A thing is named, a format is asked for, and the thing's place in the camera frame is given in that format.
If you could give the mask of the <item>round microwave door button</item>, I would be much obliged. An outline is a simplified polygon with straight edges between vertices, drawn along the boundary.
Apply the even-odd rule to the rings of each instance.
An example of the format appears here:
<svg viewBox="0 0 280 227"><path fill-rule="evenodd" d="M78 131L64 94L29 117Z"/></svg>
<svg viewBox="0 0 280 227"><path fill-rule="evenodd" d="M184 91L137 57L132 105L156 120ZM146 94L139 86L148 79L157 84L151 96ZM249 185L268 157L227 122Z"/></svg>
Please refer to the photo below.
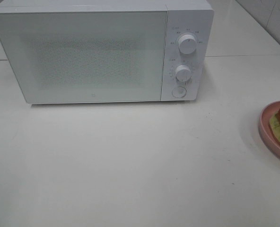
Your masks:
<svg viewBox="0 0 280 227"><path fill-rule="evenodd" d="M184 87L175 87L172 91L173 97L183 98L186 95L186 88Z"/></svg>

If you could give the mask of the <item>white microwave door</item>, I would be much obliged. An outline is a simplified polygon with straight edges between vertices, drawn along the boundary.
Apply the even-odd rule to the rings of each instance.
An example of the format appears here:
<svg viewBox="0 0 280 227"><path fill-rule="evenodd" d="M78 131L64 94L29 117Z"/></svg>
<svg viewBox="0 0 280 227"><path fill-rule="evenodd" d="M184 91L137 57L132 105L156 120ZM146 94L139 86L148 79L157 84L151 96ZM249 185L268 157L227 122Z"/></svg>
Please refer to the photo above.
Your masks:
<svg viewBox="0 0 280 227"><path fill-rule="evenodd" d="M157 101L166 17L0 14L0 41L29 104Z"/></svg>

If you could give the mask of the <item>pink round plate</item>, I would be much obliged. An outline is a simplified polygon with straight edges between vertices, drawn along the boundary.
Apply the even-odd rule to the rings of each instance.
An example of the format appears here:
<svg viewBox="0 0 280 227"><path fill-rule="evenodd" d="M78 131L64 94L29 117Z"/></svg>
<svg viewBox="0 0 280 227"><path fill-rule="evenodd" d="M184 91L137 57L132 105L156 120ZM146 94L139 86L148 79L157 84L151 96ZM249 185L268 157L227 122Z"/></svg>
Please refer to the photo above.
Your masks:
<svg viewBox="0 0 280 227"><path fill-rule="evenodd" d="M270 103L261 111L258 121L258 129L261 139L266 147L278 158L280 158L280 142L272 132L270 119L279 111L279 109L280 101Z"/></svg>

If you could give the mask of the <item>white microwave knob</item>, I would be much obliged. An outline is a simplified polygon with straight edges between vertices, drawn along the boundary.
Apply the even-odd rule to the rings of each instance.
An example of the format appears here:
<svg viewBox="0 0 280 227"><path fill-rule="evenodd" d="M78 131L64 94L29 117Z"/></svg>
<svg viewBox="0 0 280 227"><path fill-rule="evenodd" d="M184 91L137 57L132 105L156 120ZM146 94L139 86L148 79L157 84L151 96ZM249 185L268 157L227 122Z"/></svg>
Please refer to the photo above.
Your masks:
<svg viewBox="0 0 280 227"><path fill-rule="evenodd" d="M192 54L196 50L197 38L193 34L183 34L178 39L179 51L182 54Z"/></svg>
<svg viewBox="0 0 280 227"><path fill-rule="evenodd" d="M180 82L187 82L192 77L191 69L187 65L179 65L174 69L175 78Z"/></svg>

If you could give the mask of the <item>white microwave oven body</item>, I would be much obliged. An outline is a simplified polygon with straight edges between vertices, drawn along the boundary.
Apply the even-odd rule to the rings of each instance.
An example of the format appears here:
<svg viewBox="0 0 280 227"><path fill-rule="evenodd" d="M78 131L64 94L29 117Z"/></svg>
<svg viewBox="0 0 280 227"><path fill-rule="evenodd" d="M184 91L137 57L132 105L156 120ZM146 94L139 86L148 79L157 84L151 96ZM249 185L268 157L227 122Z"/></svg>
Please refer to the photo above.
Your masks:
<svg viewBox="0 0 280 227"><path fill-rule="evenodd" d="M0 14L159 11L166 12L167 17L161 96L157 101L195 100L214 17L211 5L205 0L4 0L0 3ZM183 34L197 38L192 54L179 51L178 39ZM187 82L175 78L174 69L179 65L191 69L192 77ZM173 97L175 87L186 88L186 95Z"/></svg>

